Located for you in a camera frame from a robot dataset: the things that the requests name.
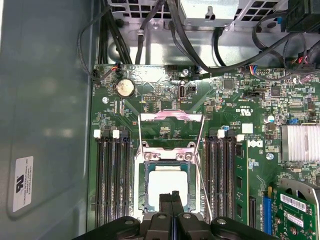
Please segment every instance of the ram slot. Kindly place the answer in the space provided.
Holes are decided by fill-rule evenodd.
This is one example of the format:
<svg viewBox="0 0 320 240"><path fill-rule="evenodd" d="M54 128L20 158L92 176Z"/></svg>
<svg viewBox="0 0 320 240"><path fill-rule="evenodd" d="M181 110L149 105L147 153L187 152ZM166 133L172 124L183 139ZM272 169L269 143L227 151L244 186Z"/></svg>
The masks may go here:
<svg viewBox="0 0 320 240"><path fill-rule="evenodd" d="M205 177L206 177L206 192L208 193L209 204L212 210L212 217L218 217L218 201L219 201L219 171L217 166L219 147L218 143L214 142L212 138L206 138L206 167L205 167ZM208 208L205 208L205 218L206 221L210 221L210 215L208 214Z"/></svg>
<svg viewBox="0 0 320 240"><path fill-rule="evenodd" d="M226 147L226 215L225 217L235 219L235 156L236 156L236 144L232 142L232 138L228 139L229 141L225 142Z"/></svg>
<svg viewBox="0 0 320 240"><path fill-rule="evenodd" d="M130 139L124 137L123 144L123 171L122 171L122 216L129 215L129 201L130 201Z"/></svg>
<svg viewBox="0 0 320 240"><path fill-rule="evenodd" d="M106 141L106 146L105 146L105 221L104 223L109 223L113 221L112 218L112 211L113 211L113 204L112 204L112 196L113 196L113 191L112 191L112 166L113 166L113 145L111 140Z"/></svg>
<svg viewBox="0 0 320 240"><path fill-rule="evenodd" d="M120 217L120 201L121 201L121 140L113 139L113 219Z"/></svg>
<svg viewBox="0 0 320 240"><path fill-rule="evenodd" d="M102 226L105 222L105 148L106 141L104 138L98 140L97 143L97 161L96 161L96 191L95 191L95 226Z"/></svg>
<svg viewBox="0 0 320 240"><path fill-rule="evenodd" d="M227 155L228 155L228 148L225 142L219 143L220 154L218 155L218 171L219 171L219 217L226 217L227 216Z"/></svg>

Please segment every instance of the ul logo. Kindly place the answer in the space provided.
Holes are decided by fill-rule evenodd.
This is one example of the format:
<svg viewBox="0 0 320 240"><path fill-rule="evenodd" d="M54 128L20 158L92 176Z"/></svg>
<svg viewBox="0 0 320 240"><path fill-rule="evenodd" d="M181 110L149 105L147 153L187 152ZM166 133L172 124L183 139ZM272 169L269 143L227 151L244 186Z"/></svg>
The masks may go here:
<svg viewBox="0 0 320 240"><path fill-rule="evenodd" d="M24 187L24 179L25 179L24 175L21 175L16 180L16 185L15 185L15 193L16 194Z"/></svg>

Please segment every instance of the motherboard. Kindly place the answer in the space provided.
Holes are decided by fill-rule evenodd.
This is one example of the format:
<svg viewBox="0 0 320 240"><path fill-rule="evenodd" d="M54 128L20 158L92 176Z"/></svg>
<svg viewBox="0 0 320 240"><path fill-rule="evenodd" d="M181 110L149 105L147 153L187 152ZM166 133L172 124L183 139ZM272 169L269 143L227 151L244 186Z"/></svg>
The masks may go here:
<svg viewBox="0 0 320 240"><path fill-rule="evenodd" d="M195 66L121 65L94 82L87 230L142 221L159 211L159 194L179 191L184 211L207 222L319 239L318 202L284 184L320 185L319 77L256 74L270 80L245 67L211 77Z"/></svg>

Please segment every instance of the blue connector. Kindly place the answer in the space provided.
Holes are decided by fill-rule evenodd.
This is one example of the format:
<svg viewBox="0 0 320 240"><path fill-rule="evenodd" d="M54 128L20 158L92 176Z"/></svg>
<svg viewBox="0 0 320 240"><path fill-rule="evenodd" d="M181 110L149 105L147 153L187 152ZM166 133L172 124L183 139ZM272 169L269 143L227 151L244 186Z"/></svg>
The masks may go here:
<svg viewBox="0 0 320 240"><path fill-rule="evenodd" d="M263 200L263 231L266 234L272 235L272 206L271 198L267 196L262 197Z"/></svg>

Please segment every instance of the silver metal frame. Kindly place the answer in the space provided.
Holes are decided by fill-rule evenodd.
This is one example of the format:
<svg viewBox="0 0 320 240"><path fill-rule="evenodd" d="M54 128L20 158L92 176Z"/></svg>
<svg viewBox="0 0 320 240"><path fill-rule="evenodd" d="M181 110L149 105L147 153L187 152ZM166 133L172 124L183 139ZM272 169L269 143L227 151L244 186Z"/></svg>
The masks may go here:
<svg viewBox="0 0 320 240"><path fill-rule="evenodd" d="M187 147L174 148L172 150L164 150L162 147L149 147L146 141L142 141L142 129L141 122L144 121L160 121L169 117L175 117L178 120L184 121L195 121L201 123L199 134L197 136L196 144L190 142ZM200 195L201 187L203 187L203 192L205 195L206 203L208 206L208 212L210 214L210 219L212 220L212 211L210 209L209 198L206 192L206 185L201 172L201 159L198 152L199 144L205 124L205 117L202 114L187 114L182 110L163 110L158 113L141 113L138 116L138 127L139 127L139 147L135 155L134 160L134 207L133 215L136 218L142 217L141 211L138 209L139 193L136 189L139 188L139 180L136 176L139 176L139 164L144 163L145 161L158 161L160 159L172 159L176 161L187 161L196 165L196 200L195 200L195 213L200 212Z"/></svg>

